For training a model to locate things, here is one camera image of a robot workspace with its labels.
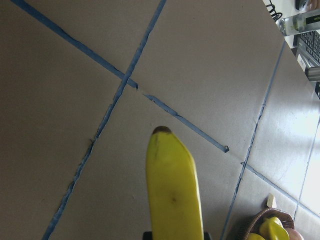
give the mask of basket rim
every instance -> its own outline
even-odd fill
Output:
[[[242,226],[241,231],[239,231],[239,234],[237,235],[238,240],[246,240],[248,239],[249,234],[252,232],[252,230],[255,227],[255,224],[263,218],[265,215],[270,217],[270,215],[275,215],[274,217],[278,217],[282,224],[285,225],[285,227],[295,229],[294,220],[292,219],[291,215],[285,211],[282,211],[280,209],[267,207],[263,209],[262,211],[258,212],[256,215],[251,217],[251,219],[246,222],[245,225]]]

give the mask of bottle label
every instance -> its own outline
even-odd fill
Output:
[[[313,24],[316,22],[320,22],[320,15],[310,16],[305,19],[306,24]]]

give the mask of paper tag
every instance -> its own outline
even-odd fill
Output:
[[[302,57],[300,56],[300,54],[298,55],[298,59],[297,59],[300,67],[302,68],[303,71],[306,70],[306,64],[304,62],[304,60],[302,59]]]

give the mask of small tag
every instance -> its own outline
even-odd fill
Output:
[[[276,198],[271,193],[269,193],[268,199],[266,201],[266,206],[269,208],[277,208]]]
[[[298,59],[297,59],[300,67],[302,68],[303,71],[306,70],[306,64],[304,62],[304,60],[302,59],[302,57],[300,56],[300,54],[298,55]]]

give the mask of banana tip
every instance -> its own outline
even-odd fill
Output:
[[[156,133],[158,133],[158,132],[171,133],[171,130],[170,130],[168,127],[166,127],[166,126],[157,126],[157,127],[153,130],[152,134],[156,134]]]

